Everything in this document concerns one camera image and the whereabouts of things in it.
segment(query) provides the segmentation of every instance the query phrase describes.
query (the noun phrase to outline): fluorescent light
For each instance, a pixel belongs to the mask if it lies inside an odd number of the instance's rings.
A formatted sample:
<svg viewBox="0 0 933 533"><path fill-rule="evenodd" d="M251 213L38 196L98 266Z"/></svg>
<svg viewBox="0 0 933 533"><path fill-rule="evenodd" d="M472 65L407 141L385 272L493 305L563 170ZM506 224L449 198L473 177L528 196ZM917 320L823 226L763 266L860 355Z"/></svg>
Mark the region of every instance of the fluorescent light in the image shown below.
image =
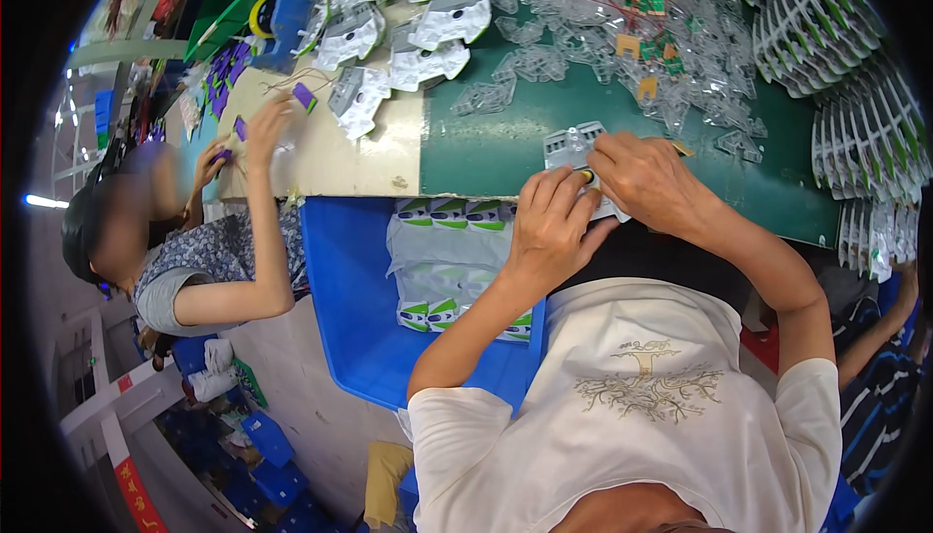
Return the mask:
<svg viewBox="0 0 933 533"><path fill-rule="evenodd" d="M45 197L40 197L38 195L26 195L23 198L24 201L30 205L40 206L40 207L54 207L57 209L65 209L68 207L67 201L53 201L51 199L46 199Z"/></svg>

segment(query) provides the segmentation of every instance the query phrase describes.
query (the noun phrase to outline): red banner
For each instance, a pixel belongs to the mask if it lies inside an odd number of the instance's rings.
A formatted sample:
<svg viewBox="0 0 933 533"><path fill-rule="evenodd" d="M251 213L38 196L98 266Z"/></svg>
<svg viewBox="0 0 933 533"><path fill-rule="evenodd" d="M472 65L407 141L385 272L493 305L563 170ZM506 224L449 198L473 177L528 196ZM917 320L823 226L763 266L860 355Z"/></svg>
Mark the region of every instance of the red banner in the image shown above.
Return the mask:
<svg viewBox="0 0 933 533"><path fill-rule="evenodd" d="M130 513L136 519L136 525L143 533L168 533L168 529L158 517L156 507L149 500L146 493L146 487L139 480L139 473L136 472L136 465L133 463L133 457L127 457L117 468L117 482L120 483L120 490L123 492L123 498L130 507Z"/></svg>

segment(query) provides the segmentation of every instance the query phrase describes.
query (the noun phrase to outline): hand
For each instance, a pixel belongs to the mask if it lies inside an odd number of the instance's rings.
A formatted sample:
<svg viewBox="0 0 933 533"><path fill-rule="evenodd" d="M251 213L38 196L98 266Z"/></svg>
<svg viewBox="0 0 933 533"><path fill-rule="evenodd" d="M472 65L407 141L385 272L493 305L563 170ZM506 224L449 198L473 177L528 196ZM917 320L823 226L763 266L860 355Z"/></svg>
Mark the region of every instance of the hand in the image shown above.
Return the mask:
<svg viewBox="0 0 933 533"><path fill-rule="evenodd" d="M204 189L217 174L217 171L227 162L227 159L220 157L216 160L216 163L212 165L211 159L224 150L224 142L226 142L229 137L230 135L215 138L207 145L207 148L198 155L198 160L194 164L194 193Z"/></svg>
<svg viewBox="0 0 933 533"><path fill-rule="evenodd" d="M288 92L279 93L246 124L246 162L250 172L268 172L282 128L290 119L291 98Z"/></svg>
<svg viewBox="0 0 933 533"><path fill-rule="evenodd" d="M663 138L600 134L587 154L603 193L651 229L704 246L716 213L726 207L697 180Z"/></svg>
<svg viewBox="0 0 933 533"><path fill-rule="evenodd" d="M602 195L597 189L579 195L584 184L586 177L566 165L532 175L521 188L512 246L500 276L529 292L534 302L589 263L619 226L609 218L587 233Z"/></svg>

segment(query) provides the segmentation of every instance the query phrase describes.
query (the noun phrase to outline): stack of blister cards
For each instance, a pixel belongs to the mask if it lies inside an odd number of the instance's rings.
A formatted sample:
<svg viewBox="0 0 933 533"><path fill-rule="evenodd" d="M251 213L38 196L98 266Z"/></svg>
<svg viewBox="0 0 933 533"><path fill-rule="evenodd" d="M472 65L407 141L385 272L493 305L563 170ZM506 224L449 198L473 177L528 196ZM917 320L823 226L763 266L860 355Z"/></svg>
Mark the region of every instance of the stack of blister cards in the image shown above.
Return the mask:
<svg viewBox="0 0 933 533"><path fill-rule="evenodd" d="M839 228L839 265L848 264L859 275L887 281L892 262L916 259L919 217L920 210L914 205L847 202Z"/></svg>
<svg viewBox="0 0 933 533"><path fill-rule="evenodd" d="M817 187L835 199L871 197L919 203L933 177L917 100L884 51L821 93L811 162Z"/></svg>
<svg viewBox="0 0 933 533"><path fill-rule="evenodd" d="M761 76L792 97L825 90L881 47L885 34L865 0L745 0L760 7L752 52Z"/></svg>

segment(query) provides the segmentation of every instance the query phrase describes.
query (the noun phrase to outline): wall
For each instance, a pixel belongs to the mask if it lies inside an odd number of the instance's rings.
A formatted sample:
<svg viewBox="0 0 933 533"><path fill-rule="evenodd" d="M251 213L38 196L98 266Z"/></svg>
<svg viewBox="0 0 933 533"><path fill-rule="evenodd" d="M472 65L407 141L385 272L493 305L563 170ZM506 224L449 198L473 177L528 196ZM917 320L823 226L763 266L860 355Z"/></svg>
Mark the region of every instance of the wall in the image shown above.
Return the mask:
<svg viewBox="0 0 933 533"><path fill-rule="evenodd" d="M133 322L129 318L125 318L109 327L104 333L104 340L109 348L107 364L113 365L115 369L120 369L115 376L110 376L111 381L117 381L120 376L139 365L142 361L139 357L139 351L136 350Z"/></svg>

